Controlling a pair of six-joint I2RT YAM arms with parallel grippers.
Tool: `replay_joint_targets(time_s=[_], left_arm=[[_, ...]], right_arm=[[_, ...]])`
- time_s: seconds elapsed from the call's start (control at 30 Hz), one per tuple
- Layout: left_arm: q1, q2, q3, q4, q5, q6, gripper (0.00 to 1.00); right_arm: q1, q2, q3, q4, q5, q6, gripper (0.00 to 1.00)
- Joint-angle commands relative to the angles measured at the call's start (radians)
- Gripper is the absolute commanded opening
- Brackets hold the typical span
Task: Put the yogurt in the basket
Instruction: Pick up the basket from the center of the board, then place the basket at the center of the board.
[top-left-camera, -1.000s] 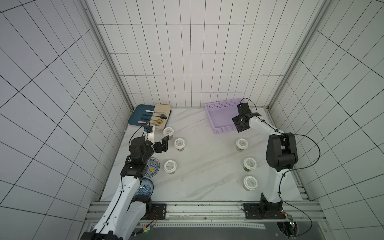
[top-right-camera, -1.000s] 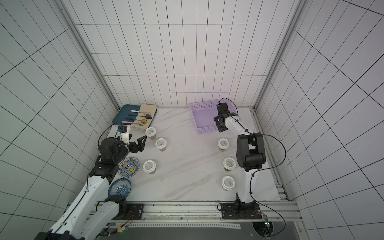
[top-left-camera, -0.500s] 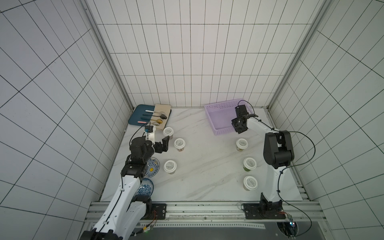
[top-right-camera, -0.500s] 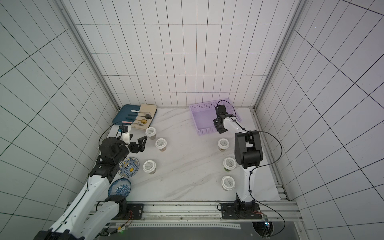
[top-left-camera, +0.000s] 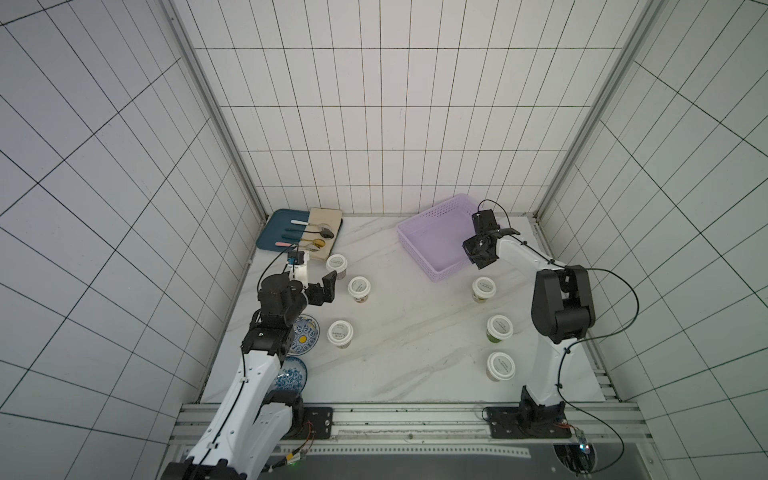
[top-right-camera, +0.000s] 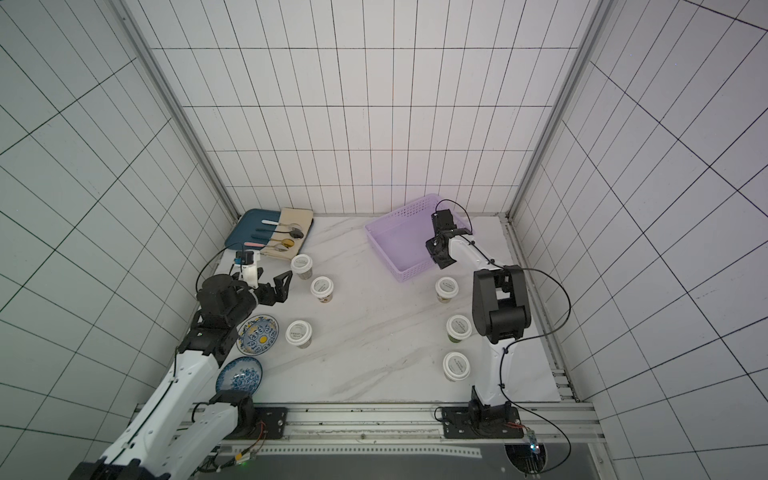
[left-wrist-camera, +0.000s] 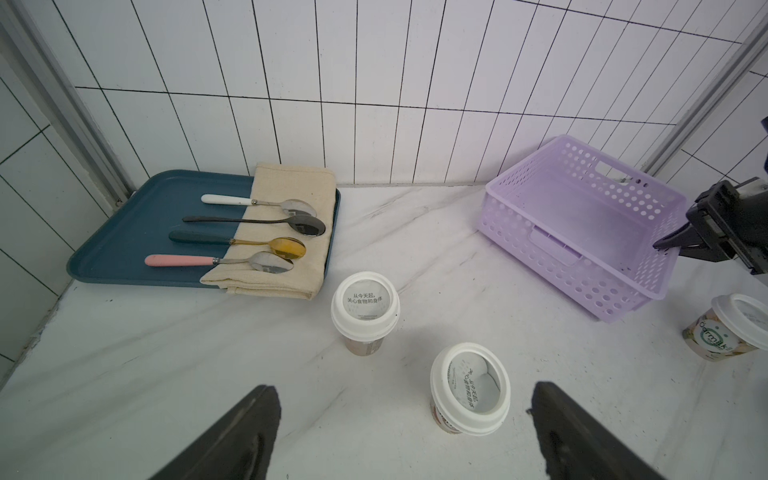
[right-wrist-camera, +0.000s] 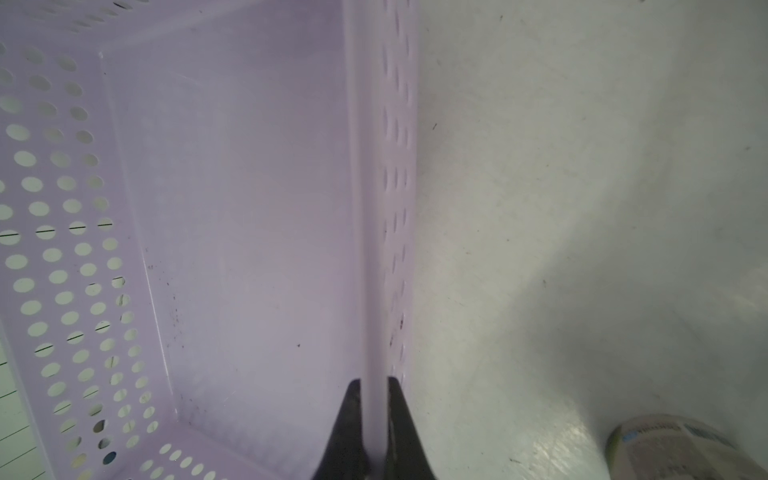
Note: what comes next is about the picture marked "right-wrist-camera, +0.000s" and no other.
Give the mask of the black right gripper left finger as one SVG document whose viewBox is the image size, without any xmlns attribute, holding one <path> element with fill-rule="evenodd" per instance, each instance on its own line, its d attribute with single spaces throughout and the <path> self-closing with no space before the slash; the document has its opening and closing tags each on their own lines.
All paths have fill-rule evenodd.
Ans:
<svg viewBox="0 0 768 480">
<path fill-rule="evenodd" d="M 347 387 L 314 480 L 363 480 L 369 461 L 362 440 L 361 381 Z"/>
</svg>

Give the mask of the yogurt cup white lid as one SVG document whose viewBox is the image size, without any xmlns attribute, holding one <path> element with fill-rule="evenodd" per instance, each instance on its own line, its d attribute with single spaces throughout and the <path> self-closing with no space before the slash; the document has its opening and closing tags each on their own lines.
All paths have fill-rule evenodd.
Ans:
<svg viewBox="0 0 768 480">
<path fill-rule="evenodd" d="M 611 432 L 604 458 L 612 479 L 765 479 L 767 470 L 725 434 L 689 418 L 656 414 Z"/>
</svg>

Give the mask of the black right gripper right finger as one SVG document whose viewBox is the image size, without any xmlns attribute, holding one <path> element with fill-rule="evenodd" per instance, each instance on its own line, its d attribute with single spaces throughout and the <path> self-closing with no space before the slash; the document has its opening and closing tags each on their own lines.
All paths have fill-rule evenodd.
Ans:
<svg viewBox="0 0 768 480">
<path fill-rule="evenodd" d="M 386 480 L 435 480 L 400 382 L 388 378 L 388 451 Z"/>
</svg>

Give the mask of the purple perforated plastic basket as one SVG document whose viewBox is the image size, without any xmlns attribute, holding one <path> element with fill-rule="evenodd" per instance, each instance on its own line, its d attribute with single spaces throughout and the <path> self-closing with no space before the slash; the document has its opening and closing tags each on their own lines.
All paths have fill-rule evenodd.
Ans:
<svg viewBox="0 0 768 480">
<path fill-rule="evenodd" d="M 1 475 L 312 479 L 412 317 L 419 3 L 1 5 Z"/>
</svg>

